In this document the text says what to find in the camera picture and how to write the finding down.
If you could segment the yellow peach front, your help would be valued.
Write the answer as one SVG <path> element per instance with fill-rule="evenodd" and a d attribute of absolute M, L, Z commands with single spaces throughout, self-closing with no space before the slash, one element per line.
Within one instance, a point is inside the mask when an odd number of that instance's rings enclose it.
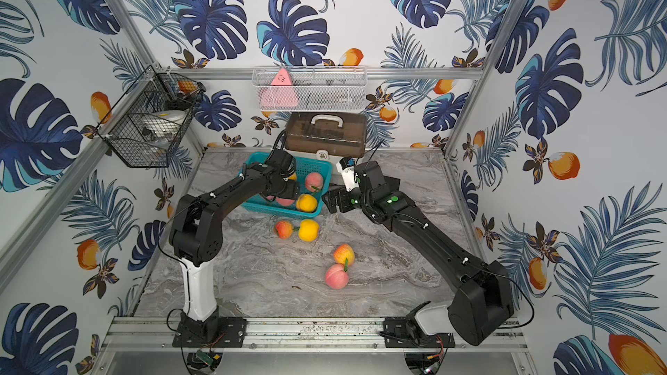
<path fill-rule="evenodd" d="M 301 194 L 296 201 L 296 208 L 303 213 L 314 213 L 318 208 L 317 199 L 311 194 Z"/>

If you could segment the orange yellow peach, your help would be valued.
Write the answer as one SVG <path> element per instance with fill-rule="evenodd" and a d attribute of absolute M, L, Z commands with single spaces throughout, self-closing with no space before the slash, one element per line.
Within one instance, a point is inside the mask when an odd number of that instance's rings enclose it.
<path fill-rule="evenodd" d="M 342 264 L 344 267 L 350 267 L 354 264 L 355 253 L 353 248 L 345 243 L 335 249 L 333 257 L 337 263 Z"/>

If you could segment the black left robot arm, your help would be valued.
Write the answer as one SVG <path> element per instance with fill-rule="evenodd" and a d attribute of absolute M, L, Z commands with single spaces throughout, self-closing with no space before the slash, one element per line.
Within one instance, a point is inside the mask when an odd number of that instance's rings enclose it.
<path fill-rule="evenodd" d="M 222 222 L 256 195 L 295 199 L 300 185 L 289 179 L 295 158 L 274 149 L 265 161 L 244 165 L 234 179 L 200 196 L 186 195 L 178 203 L 168 242 L 183 272 L 187 319 L 203 323 L 217 313 L 212 260 L 222 250 Z"/>

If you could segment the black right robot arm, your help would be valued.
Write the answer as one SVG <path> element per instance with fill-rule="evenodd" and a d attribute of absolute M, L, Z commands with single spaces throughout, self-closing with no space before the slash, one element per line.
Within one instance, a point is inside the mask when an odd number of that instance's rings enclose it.
<path fill-rule="evenodd" d="M 357 164 L 344 157 L 335 168 L 343 182 L 324 195 L 330 213 L 355 209 L 410 243 L 451 290 L 450 303 L 427 301 L 398 319 L 386 339 L 428 347 L 438 335 L 457 334 L 477 347 L 514 314 L 511 281 L 499 262 L 486 263 L 462 248 L 429 220 L 401 191 L 398 178 L 385 175 L 377 161 Z"/>

